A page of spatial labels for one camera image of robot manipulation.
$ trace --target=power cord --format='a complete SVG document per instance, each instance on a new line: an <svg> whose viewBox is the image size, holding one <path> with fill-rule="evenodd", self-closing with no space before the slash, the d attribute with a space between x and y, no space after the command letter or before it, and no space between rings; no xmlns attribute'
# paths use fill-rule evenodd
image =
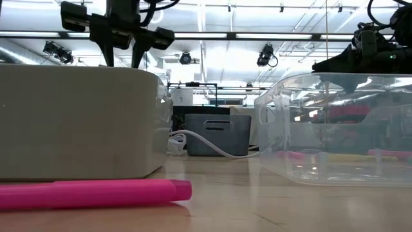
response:
<svg viewBox="0 0 412 232"><path fill-rule="evenodd" d="M142 27L149 25L156 11L168 9L178 4L180 0L174 0L172 3L166 6L162 6L162 7L156 7L156 4L161 3L164 0L144 0L144 1L149 4L149 8L139 11L140 13L147 13L143 22L140 23L140 26Z"/></svg>
<svg viewBox="0 0 412 232"><path fill-rule="evenodd" d="M189 130L178 130L178 131L174 131L171 132L169 135L172 136L169 139L169 143L167 145L169 151L171 153L175 153L177 155L181 155L183 153L183 147L186 145L186 135L192 135L193 137L196 137L197 139L199 139L200 141L204 142L206 145L208 145L210 148L212 148L214 151L218 152L220 155L223 155L225 157L228 158L232 158L232 159L244 159L244 158L251 158L251 157L255 157L256 155L259 155L259 152L253 153L251 155L245 155L245 156L235 156L235 155L231 155L229 153L224 152L223 150L221 150L220 148L218 148L217 146L215 146L213 143L211 143L209 140L205 139L204 137L202 137L201 135L193 132L193 131L189 131ZM250 147L249 149L254 149L257 148L258 146L253 146Z"/></svg>

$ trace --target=yellow object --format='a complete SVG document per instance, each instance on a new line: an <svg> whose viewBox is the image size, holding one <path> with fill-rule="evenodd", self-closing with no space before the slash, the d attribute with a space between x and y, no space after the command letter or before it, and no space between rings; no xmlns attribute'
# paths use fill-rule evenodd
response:
<svg viewBox="0 0 412 232"><path fill-rule="evenodd" d="M361 162L361 161L375 161L374 155L354 155L354 154L329 154L328 162ZM396 157L382 157L383 162L397 162Z"/></svg>

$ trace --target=red object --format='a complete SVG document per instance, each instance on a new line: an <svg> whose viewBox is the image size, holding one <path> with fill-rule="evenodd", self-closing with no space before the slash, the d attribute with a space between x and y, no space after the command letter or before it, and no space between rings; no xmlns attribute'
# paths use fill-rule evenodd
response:
<svg viewBox="0 0 412 232"><path fill-rule="evenodd" d="M367 115L369 106L334 106L330 108L329 117L334 118L345 115Z"/></svg>

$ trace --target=white cable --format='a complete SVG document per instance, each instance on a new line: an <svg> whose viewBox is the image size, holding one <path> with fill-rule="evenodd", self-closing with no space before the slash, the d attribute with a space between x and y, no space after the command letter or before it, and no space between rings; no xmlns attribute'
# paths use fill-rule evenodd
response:
<svg viewBox="0 0 412 232"><path fill-rule="evenodd" d="M254 157L256 155L259 155L259 152L253 153L251 155L244 155L244 156L235 156L235 155L231 155L229 153L224 152L223 150L221 150L220 148L218 148L217 146L213 145L213 143L209 142L207 139L203 138L201 135L193 132L193 131L189 131L189 130L178 130L178 131L174 131L171 132L169 135L172 136L174 135L174 137L172 137L170 140L174 140L173 138L179 136L182 136L184 134L188 134L188 135L192 135L193 137L196 137L197 139L199 139L200 141L204 142L206 145L208 145L209 147L211 147L213 150L215 150L216 152L218 152L220 155L223 155L225 157L228 158L232 158L232 159L244 159L244 158L251 158Z"/></svg>

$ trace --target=pink highlighter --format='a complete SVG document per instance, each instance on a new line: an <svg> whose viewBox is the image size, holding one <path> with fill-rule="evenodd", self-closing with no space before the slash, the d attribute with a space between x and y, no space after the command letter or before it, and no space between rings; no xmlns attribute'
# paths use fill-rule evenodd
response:
<svg viewBox="0 0 412 232"><path fill-rule="evenodd" d="M189 200L186 180L80 180L0 186L0 209L88 208Z"/></svg>

